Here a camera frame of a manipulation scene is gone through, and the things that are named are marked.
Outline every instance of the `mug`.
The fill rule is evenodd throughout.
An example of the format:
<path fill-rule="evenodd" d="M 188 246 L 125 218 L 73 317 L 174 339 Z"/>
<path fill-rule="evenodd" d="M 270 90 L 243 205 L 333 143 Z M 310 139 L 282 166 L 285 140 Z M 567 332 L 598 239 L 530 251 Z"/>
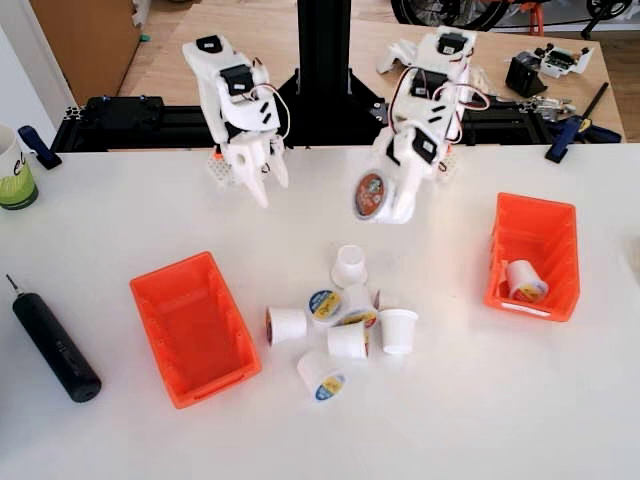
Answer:
<path fill-rule="evenodd" d="M 19 210 L 38 198 L 38 187 L 12 128 L 0 124 L 0 207 Z"/>

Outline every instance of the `white plastic cup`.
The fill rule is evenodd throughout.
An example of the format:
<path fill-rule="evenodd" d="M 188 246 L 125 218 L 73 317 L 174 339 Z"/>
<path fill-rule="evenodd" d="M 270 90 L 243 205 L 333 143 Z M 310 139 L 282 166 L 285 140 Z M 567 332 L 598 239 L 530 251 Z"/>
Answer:
<path fill-rule="evenodd" d="M 335 290 L 318 290 L 307 301 L 305 312 L 309 321 L 318 330 L 337 325 L 343 317 L 345 301 Z"/>
<path fill-rule="evenodd" d="M 392 308 L 378 312 L 382 325 L 382 350 L 389 355 L 407 355 L 413 351 L 418 314 Z"/>
<path fill-rule="evenodd" d="M 357 245 L 344 245 L 338 250 L 331 269 L 331 280 L 340 288 L 363 285 L 367 281 L 364 250 Z"/>
<path fill-rule="evenodd" d="M 507 265 L 507 282 L 509 298 L 521 302 L 538 303 L 549 293 L 549 285 L 527 260 L 515 260 Z"/>
<path fill-rule="evenodd" d="M 297 369 L 307 389 L 318 402 L 335 396 L 346 381 L 344 374 L 335 367 L 327 354 L 314 350 L 302 356 Z"/>
<path fill-rule="evenodd" d="M 327 331 L 327 346 L 332 357 L 367 358 L 369 336 L 364 322 L 330 328 Z"/>
<path fill-rule="evenodd" d="M 364 322 L 369 328 L 376 323 L 377 310 L 373 307 L 369 290 L 364 285 L 350 285 L 344 290 L 345 308 L 340 325 Z"/>
<path fill-rule="evenodd" d="M 304 310 L 269 307 L 266 324 L 269 345 L 307 335 L 307 316 Z"/>

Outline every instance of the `orange plastic bin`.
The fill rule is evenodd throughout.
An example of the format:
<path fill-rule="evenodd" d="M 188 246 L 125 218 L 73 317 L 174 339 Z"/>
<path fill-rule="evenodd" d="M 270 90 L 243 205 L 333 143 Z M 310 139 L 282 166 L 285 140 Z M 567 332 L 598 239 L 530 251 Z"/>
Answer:
<path fill-rule="evenodd" d="M 541 303 L 509 298 L 505 270 L 515 260 L 528 260 L 549 285 Z M 569 320 L 580 296 L 575 207 L 499 193 L 489 269 L 485 304 L 547 320 Z"/>
<path fill-rule="evenodd" d="M 209 252 L 137 277 L 131 290 L 176 408 L 260 371 L 249 332 Z"/>

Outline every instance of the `bicycle wheel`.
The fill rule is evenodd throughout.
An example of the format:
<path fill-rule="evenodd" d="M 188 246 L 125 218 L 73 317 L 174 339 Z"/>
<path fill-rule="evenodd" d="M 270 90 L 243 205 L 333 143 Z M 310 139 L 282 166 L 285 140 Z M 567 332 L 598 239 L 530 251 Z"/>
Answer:
<path fill-rule="evenodd" d="M 611 6 L 611 10 L 609 13 L 602 16 L 602 20 L 611 20 L 612 18 L 617 17 L 622 12 L 624 12 L 629 5 L 631 5 L 632 0 L 619 0 L 615 2 Z M 595 17 L 598 12 L 604 7 L 604 4 L 607 3 L 606 0 L 587 0 L 587 11 L 589 15 Z"/>
<path fill-rule="evenodd" d="M 509 8 L 509 2 L 475 0 L 391 0 L 400 23 L 435 27 L 448 25 L 466 30 L 493 28 Z"/>

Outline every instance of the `electric screwdriver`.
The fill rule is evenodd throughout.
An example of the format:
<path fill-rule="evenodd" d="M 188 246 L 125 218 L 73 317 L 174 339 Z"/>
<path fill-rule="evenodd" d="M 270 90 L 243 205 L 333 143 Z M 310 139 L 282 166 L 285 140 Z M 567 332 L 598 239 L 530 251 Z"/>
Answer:
<path fill-rule="evenodd" d="M 74 402 L 91 400 L 102 382 L 78 347 L 40 295 L 24 293 L 9 275 L 7 279 L 18 294 L 13 311 L 64 389 Z"/>

